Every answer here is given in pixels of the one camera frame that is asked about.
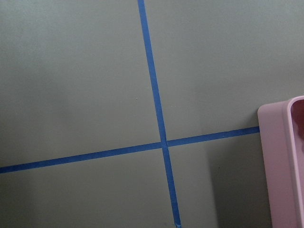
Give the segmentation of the pink plastic bin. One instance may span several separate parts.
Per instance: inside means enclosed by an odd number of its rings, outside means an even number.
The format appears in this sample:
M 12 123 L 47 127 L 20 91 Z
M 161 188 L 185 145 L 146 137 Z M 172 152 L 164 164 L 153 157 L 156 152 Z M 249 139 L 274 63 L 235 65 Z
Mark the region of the pink plastic bin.
M 274 228 L 304 226 L 304 98 L 265 104 L 258 123 Z

